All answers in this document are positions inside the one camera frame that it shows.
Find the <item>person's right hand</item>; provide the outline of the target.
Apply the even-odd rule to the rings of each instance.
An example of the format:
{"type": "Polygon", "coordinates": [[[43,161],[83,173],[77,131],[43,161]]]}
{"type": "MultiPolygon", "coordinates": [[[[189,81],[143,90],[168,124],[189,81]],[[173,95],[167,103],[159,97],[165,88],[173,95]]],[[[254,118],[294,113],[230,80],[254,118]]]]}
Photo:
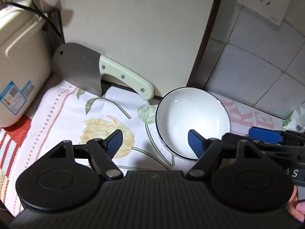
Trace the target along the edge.
{"type": "Polygon", "coordinates": [[[294,186],[292,196],[288,201],[286,210],[291,216],[301,223],[304,223],[304,202],[298,201],[298,189],[297,186],[294,186]]]}

